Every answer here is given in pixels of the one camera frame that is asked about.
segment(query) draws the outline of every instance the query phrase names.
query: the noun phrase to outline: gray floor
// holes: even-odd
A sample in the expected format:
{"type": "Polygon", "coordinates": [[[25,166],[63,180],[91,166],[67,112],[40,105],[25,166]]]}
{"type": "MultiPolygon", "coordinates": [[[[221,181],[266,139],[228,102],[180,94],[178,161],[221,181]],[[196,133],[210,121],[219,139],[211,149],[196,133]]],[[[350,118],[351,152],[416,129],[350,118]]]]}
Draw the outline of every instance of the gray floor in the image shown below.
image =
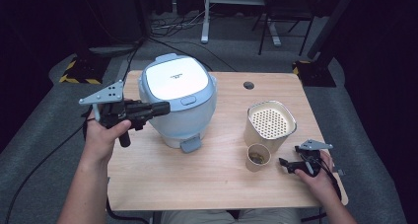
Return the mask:
{"type": "MultiPolygon", "coordinates": [[[[170,45],[196,57],[214,71],[291,73],[292,62],[307,59],[298,56],[302,39],[293,37],[282,37],[282,47],[275,47],[266,39],[262,55],[257,55],[261,27],[252,32],[254,21],[255,18],[239,16],[214,18],[207,44],[200,44],[201,25],[158,40],[175,42],[170,45]]],[[[304,55],[325,23],[325,18],[314,21],[304,55]]],[[[304,25],[300,24],[296,31],[303,29],[304,25]]],[[[278,30],[285,32],[286,28],[279,25],[278,30]]],[[[171,52],[177,51],[146,41],[136,53],[131,68],[143,69],[155,57],[171,52]]],[[[115,80],[121,66],[127,64],[127,56],[114,58],[104,75],[104,85],[59,83],[73,56],[69,55],[51,69],[49,77],[53,88],[0,154],[0,222],[5,220],[12,198],[24,178],[82,124],[80,115],[87,108],[79,106],[78,100],[115,80]]],[[[393,181],[344,88],[344,73],[336,60],[330,63],[329,69],[336,88],[311,87],[305,88],[305,92],[325,141],[335,147],[330,152],[336,165],[346,173],[341,179],[349,197],[347,207],[359,223],[406,223],[393,181]]],[[[56,221],[83,144],[83,135],[78,132],[34,172],[17,196],[10,223],[56,221]]],[[[310,216],[316,214],[317,209],[303,209],[302,213],[304,217],[310,216]]],[[[119,214],[147,218],[152,215],[141,211],[119,214]]],[[[108,223],[123,222],[108,218],[108,223]]]]}

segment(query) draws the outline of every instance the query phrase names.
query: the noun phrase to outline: rice cooker button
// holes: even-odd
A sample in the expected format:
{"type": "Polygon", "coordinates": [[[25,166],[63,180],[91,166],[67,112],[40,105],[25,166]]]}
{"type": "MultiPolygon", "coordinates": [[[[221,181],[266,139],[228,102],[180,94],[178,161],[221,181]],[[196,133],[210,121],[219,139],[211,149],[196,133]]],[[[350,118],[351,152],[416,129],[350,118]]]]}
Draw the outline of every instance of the rice cooker button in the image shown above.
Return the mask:
{"type": "Polygon", "coordinates": [[[193,96],[181,99],[181,103],[185,106],[194,104],[196,102],[196,98],[193,96]]]}

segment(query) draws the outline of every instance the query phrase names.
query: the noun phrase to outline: rice cooker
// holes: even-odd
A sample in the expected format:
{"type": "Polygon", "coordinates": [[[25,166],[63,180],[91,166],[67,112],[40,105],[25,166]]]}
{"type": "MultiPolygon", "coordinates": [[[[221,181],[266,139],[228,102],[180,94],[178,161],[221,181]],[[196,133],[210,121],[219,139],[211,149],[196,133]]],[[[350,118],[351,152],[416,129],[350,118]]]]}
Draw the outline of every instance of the rice cooker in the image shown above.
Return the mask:
{"type": "Polygon", "coordinates": [[[195,58],[170,53],[142,71],[138,86],[142,102],[170,103],[169,114],[149,120],[165,143],[185,153],[199,149],[216,108],[216,78],[195,58]]]}

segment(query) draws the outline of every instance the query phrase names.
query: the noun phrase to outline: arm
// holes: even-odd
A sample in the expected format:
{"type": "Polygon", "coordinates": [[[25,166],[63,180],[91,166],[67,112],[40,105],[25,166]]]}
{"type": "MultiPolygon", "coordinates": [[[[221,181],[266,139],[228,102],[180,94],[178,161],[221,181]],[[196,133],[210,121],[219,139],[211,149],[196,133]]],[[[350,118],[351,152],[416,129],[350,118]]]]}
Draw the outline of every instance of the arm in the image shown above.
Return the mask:
{"type": "MultiPolygon", "coordinates": [[[[323,151],[320,151],[320,157],[326,165],[332,167],[332,158],[323,151]]],[[[332,186],[332,181],[324,170],[320,170],[319,174],[312,178],[305,174],[302,170],[296,170],[303,182],[305,182],[311,193],[320,201],[328,216],[329,223],[357,223],[347,208],[341,203],[332,186]]]]}
{"type": "Polygon", "coordinates": [[[94,119],[88,121],[86,144],[57,223],[105,223],[107,164],[114,140],[130,125],[125,120],[106,129],[94,119]]]}

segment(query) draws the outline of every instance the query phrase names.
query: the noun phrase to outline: chair leg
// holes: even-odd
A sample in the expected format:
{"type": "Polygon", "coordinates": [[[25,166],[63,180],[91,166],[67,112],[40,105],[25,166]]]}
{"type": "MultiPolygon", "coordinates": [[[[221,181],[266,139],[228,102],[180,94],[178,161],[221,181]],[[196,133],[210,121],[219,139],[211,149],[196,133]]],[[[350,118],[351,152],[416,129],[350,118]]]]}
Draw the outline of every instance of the chair leg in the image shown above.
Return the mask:
{"type": "Polygon", "coordinates": [[[304,51],[305,43],[307,42],[308,34],[310,33],[311,26],[313,25],[314,19],[310,20],[310,24],[308,25],[307,33],[305,34],[304,42],[302,43],[301,51],[299,51],[299,56],[301,56],[302,51],[304,51]]]}
{"type": "Polygon", "coordinates": [[[258,50],[258,55],[261,55],[262,45],[264,44],[264,38],[265,38],[265,29],[267,29],[267,25],[268,25],[268,15],[265,16],[264,26],[262,28],[260,48],[258,50]]]}
{"type": "Polygon", "coordinates": [[[292,29],[294,29],[295,28],[295,26],[297,25],[299,23],[299,21],[297,21],[293,26],[292,26],[292,28],[290,28],[290,30],[288,31],[288,33],[289,32],[291,32],[292,31],[292,29]]]}
{"type": "Polygon", "coordinates": [[[260,15],[258,15],[257,21],[255,21],[254,26],[252,26],[252,31],[254,31],[255,27],[257,26],[258,22],[260,21],[262,14],[263,13],[261,13],[260,15]]]}

